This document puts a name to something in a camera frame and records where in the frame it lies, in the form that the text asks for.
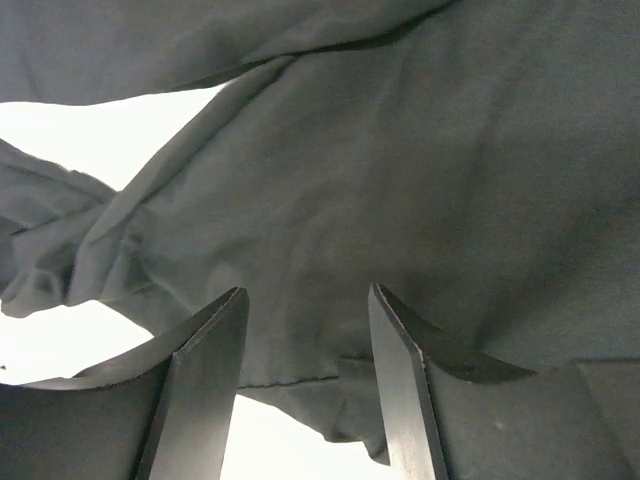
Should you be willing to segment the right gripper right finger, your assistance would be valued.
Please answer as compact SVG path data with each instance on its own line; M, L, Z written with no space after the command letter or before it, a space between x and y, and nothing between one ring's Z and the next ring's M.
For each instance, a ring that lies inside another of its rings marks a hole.
M386 287L369 324L391 466L402 479L635 479L639 363L540 372L475 350Z

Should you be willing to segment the black trousers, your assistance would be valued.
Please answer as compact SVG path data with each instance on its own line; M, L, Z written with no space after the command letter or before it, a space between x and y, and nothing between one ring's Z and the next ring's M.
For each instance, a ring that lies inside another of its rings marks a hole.
M6 315L244 287L241 393L379 463L373 283L523 367L638 355L637 2L1 5L3 102L215 85L120 191L2 144Z

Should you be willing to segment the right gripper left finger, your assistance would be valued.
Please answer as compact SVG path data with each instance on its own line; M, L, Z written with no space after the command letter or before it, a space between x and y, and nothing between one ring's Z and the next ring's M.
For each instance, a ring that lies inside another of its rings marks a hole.
M233 288L72 378L3 385L2 478L219 478L248 310Z

